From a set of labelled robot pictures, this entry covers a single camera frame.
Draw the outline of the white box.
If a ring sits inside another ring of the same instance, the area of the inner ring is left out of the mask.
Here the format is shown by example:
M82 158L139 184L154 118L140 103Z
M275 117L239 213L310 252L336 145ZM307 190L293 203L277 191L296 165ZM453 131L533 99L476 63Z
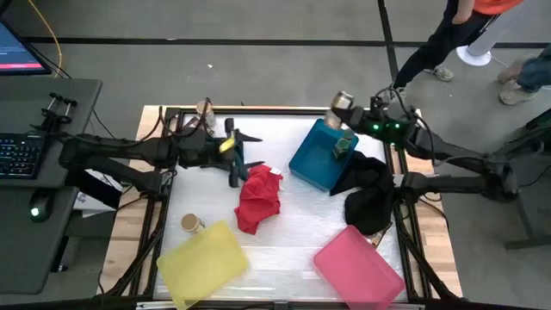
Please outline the white box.
M73 209L81 211L83 218L107 212L114 212L119 207L120 198L123 191L123 186L121 183L113 179L111 176L105 175L96 170L88 169L86 170L86 173L90 177L94 177L97 181L104 184L109 191L103 193L102 189L100 190L98 195L102 198L101 200L80 191L74 202Z

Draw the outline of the computer monitor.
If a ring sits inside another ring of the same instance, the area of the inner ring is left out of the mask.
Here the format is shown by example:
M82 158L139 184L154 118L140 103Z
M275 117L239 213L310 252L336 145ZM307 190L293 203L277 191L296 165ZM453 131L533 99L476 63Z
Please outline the computer monitor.
M37 53L0 20L0 76L49 75L52 70Z

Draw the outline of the tan-lid spice jar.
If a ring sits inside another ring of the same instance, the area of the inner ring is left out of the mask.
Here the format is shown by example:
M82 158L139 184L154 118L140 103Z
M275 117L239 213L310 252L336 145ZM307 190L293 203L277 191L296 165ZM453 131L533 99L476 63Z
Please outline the tan-lid spice jar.
M325 112L324 124L329 128L339 130L342 126L341 119L333 112L333 109L349 109L355 98L346 93L339 91L332 99L330 108Z
M208 98L198 102L195 109L206 126L213 127L216 124L214 106Z
M185 214L181 219L181 228L187 233L199 233L205 225L196 214Z

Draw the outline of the pink plastic bin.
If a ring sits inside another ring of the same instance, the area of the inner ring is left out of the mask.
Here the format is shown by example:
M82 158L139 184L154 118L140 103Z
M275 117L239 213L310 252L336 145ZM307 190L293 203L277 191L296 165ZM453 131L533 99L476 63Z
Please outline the pink plastic bin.
M345 227L318 251L313 264L350 310L386 310L406 288L354 226Z

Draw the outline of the backlit keyboard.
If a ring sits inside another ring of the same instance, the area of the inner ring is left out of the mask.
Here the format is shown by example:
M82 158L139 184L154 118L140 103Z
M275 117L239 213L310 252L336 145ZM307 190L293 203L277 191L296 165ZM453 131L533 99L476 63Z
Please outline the backlit keyboard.
M35 179L45 144L42 133L0 133L0 179Z

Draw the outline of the grey desk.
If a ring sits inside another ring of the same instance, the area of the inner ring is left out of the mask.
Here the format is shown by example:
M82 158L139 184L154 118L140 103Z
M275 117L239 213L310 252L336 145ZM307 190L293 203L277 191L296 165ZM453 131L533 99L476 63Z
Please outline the grey desk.
M26 133L43 122L51 92L77 101L71 123L62 130L84 132L102 88L97 79L0 77L0 133ZM38 294L43 288L65 236L79 188L59 165L63 145L52 143L35 180L0 179L0 294ZM37 189L53 190L52 213L43 222L30 219Z

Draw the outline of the red cloth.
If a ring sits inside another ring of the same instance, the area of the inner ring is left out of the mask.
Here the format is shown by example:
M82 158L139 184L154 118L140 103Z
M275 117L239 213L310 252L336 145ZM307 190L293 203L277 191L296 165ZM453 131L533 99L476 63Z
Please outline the red cloth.
M252 167L234 209L238 229L255 235L261 221L281 212L279 199L282 174L267 165Z

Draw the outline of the blue plastic bin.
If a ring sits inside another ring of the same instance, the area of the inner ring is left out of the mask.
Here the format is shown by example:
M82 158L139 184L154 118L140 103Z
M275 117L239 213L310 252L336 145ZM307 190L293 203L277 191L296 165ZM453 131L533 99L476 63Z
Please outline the blue plastic bin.
M333 149L344 136L345 131L327 127L323 119L317 119L290 160L290 172L317 189L330 191L346 170L359 142L352 133L349 150L336 159Z

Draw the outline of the black cloth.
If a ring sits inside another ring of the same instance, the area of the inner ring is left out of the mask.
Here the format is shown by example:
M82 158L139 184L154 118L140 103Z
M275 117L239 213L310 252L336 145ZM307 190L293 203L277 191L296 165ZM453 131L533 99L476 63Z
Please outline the black cloth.
M386 163L354 151L330 195L349 189L356 191L344 200L344 219L348 226L368 236L389 225L396 190L393 174Z

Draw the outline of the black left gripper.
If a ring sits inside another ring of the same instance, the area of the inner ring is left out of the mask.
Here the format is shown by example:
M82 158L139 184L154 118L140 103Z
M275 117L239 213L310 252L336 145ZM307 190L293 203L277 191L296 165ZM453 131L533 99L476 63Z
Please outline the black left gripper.
M190 123L193 126L186 126L178 136L178 164L183 168L212 167L227 171L229 186L237 188L239 171L247 172L250 168L263 164L263 161L248 164L236 163L238 143L262 142L262 140L237 132L233 118L225 119L226 137L210 135L202 119Z

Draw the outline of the black clamp holder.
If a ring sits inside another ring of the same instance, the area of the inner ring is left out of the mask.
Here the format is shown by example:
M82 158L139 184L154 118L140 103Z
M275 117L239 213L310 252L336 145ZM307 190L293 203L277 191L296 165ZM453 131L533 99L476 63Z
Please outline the black clamp holder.
M62 125L72 123L70 112L78 105L78 102L72 98L63 97L55 92L50 92L49 96L52 100L47 108L41 109L41 115L44 117L43 122L40 125L30 124L30 127L35 132L57 133ZM65 112L62 115L59 115L54 109L57 103L63 103L65 105Z

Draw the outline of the yellow plastic bin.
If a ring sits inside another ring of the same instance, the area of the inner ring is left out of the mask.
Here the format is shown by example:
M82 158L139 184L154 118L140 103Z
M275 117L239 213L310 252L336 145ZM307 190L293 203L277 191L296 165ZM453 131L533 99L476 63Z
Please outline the yellow plastic bin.
M176 309L188 310L245 273L249 261L221 220L160 256L157 266Z

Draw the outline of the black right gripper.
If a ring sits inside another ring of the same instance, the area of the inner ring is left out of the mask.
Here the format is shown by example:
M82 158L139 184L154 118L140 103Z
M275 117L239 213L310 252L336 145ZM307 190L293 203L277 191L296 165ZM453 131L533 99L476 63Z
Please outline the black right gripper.
M389 101L380 96L372 96L368 108L332 108L331 112L337 117L348 117L343 118L342 123L358 134L389 145L403 145L416 121L412 114L401 108L397 111L390 108Z

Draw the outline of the person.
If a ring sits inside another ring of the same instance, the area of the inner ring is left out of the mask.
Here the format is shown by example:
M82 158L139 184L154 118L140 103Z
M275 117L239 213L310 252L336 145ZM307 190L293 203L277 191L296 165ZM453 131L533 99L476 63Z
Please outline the person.
M538 56L515 60L498 74L498 82L517 85L499 93L503 104L515 105L532 100L543 86L551 85L551 43Z
M406 86L422 71L449 82L454 74L443 61L457 47L468 46L487 25L524 0L448 0L443 19L429 39L404 63L387 97L390 102L406 99Z

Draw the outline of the white fan stand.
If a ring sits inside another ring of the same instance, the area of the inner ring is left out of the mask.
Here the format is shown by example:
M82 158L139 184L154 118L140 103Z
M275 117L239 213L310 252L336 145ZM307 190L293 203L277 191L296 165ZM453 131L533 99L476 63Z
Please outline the white fan stand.
M471 66L485 66L492 60L492 48L504 34L505 30L514 22L518 13L508 12L490 22L479 37L470 45L459 46L455 49L458 58Z

